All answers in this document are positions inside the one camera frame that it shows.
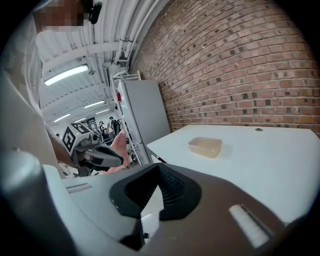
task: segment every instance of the food container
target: food container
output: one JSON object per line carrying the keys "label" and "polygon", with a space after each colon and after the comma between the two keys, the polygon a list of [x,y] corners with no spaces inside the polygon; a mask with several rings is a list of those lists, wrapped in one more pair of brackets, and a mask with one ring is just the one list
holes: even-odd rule
{"label": "food container", "polygon": [[191,152],[207,158],[216,158],[221,147],[222,140],[216,138],[196,137],[189,142]]}

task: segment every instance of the wall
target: wall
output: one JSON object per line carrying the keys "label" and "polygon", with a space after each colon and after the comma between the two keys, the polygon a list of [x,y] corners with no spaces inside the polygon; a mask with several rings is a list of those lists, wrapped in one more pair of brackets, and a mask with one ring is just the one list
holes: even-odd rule
{"label": "wall", "polygon": [[320,134],[317,63],[271,0],[171,0],[144,38],[137,70],[158,81],[171,131],[221,124]]}

